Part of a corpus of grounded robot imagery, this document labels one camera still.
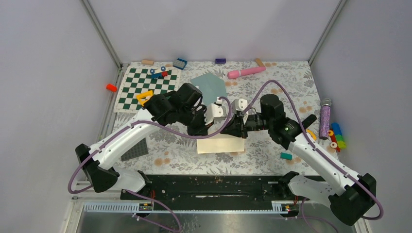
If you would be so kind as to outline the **cream paper letter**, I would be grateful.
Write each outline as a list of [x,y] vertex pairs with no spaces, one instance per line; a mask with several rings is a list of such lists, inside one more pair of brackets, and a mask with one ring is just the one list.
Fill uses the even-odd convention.
[[206,139],[197,139],[197,153],[229,153],[242,152],[245,149],[245,139],[227,134],[217,134]]

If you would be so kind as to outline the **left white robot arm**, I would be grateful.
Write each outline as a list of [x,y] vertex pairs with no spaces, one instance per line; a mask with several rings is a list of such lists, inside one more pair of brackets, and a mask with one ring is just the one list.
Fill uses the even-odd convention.
[[80,144],[75,152],[91,188],[97,193],[110,188],[127,189],[140,200],[149,197],[151,187],[143,173],[117,168],[115,162],[160,126],[178,122],[187,127],[190,136],[206,135],[202,98],[202,92],[190,83],[176,91],[152,95],[131,120],[107,138],[91,146]]

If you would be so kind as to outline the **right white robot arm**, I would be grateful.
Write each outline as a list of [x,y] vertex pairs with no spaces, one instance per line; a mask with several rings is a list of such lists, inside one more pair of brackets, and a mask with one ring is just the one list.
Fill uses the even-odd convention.
[[320,203],[332,211],[342,223],[353,226],[376,203],[377,181],[366,173],[342,164],[323,149],[305,129],[317,117],[310,115],[302,122],[286,116],[283,102],[274,94],[260,99],[260,112],[247,113],[247,101],[232,102],[233,117],[222,130],[240,138],[248,132],[267,131],[270,138],[310,165],[325,181],[310,181],[298,172],[288,172],[279,180],[279,195],[285,200],[301,196]]

